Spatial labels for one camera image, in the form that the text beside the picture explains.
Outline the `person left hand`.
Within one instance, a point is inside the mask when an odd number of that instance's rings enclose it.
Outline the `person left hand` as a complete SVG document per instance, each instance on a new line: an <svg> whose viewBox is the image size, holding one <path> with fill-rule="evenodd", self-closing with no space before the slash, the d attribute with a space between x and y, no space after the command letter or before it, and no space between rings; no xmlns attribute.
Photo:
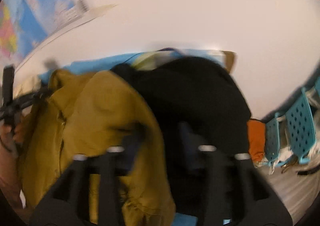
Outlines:
<svg viewBox="0 0 320 226"><path fill-rule="evenodd" d="M39 108L33 106L27 115L22 115L15 128L10 125L1 125L1 191L8 203L17 210L33 210L29 205L23 206L20 193L22 190L21 178L18 175L18 159L9 152L9 143L26 144L30 141L35 127Z"/></svg>

